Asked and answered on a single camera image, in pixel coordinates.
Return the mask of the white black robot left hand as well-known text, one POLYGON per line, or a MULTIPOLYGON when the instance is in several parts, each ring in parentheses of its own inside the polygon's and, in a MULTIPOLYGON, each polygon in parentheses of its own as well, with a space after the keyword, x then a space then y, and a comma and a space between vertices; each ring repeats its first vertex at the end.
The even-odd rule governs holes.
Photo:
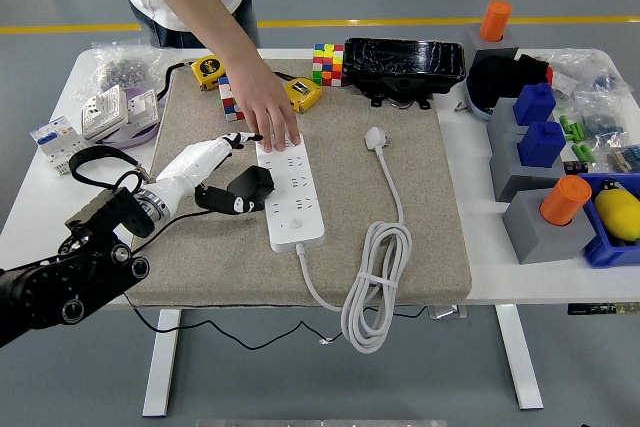
POLYGON ((194 194, 196 187, 209 178, 233 149, 242 149, 245 143, 262 139, 259 134, 238 132, 189 145, 156 176, 154 182, 139 192, 139 199, 148 198, 159 210, 160 218, 170 220, 176 215, 181 199, 194 194))

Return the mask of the person's right hand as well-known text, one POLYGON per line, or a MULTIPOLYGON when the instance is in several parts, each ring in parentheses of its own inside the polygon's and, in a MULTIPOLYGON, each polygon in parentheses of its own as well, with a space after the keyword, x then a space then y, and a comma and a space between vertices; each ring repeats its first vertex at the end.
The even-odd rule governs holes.
POLYGON ((264 64, 229 69, 234 98, 265 152, 284 151, 286 140, 301 142, 296 114, 281 80, 264 64))

